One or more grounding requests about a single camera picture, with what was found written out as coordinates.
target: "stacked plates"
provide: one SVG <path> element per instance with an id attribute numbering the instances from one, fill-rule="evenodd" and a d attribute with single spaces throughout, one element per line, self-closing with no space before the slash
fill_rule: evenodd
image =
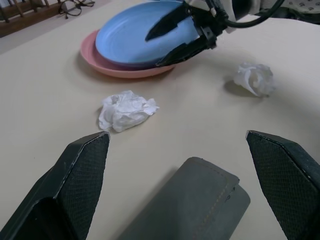
<path id="1" fill-rule="evenodd" d="M 146 42 L 149 30 L 181 2 L 145 2 L 124 10 L 110 19 L 81 45 L 84 59 L 97 71 L 120 78 L 154 76 L 174 66 L 155 67 L 171 50 L 198 37 L 191 18 L 182 21 L 165 36 Z"/>

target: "white tissue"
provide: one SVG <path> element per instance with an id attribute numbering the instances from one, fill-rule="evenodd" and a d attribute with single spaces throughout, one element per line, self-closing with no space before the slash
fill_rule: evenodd
<path id="1" fill-rule="evenodd" d="M 113 127 L 118 133 L 143 123 L 159 108 L 153 98 L 148 101 L 131 90 L 108 96 L 102 101 L 99 127 Z"/>
<path id="2" fill-rule="evenodd" d="M 258 97 L 269 96 L 276 89 L 274 74 L 263 64 L 242 63 L 233 80 Z"/>

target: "wooden rack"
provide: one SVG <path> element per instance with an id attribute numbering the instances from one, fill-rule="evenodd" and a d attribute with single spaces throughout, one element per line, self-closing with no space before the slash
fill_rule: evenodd
<path id="1" fill-rule="evenodd" d="M 57 15 L 61 4 L 61 0 L 54 4 L 48 0 L 7 1 L 9 6 L 0 6 L 0 38 Z"/>

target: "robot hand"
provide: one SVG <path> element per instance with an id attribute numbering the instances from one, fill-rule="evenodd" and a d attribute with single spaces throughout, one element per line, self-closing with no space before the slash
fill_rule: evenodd
<path id="1" fill-rule="evenodd" d="M 192 18 L 199 37 L 169 52 L 156 64 L 157 67 L 162 67 L 184 62 L 206 49 L 215 48 L 217 36 L 224 30 L 231 33 L 234 28 L 253 27 L 270 17 L 320 24 L 320 0 L 273 1 L 275 0 L 184 0 L 149 31 L 145 40 L 161 37 L 175 29 L 182 20 Z M 250 22 L 236 22 L 248 14 L 257 14 L 260 17 Z"/>

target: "table surface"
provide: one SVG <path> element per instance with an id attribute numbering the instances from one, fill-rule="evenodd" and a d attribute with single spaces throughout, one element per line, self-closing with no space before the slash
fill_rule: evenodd
<path id="1" fill-rule="evenodd" d="M 269 19 L 224 33 L 216 49 L 149 79 L 91 70 L 79 54 L 81 41 L 141 1 L 113 0 L 0 55 L 0 228 L 67 144 L 99 131 L 102 99 L 132 90 L 154 98 L 160 109 L 145 123 L 111 135 L 88 240 L 114 239 L 192 156 L 237 175 L 251 198 L 232 240 L 285 240 L 245 135 L 279 135 L 319 159 L 320 26 Z M 231 84 L 243 62 L 270 66 L 277 91 L 260 99 Z"/>

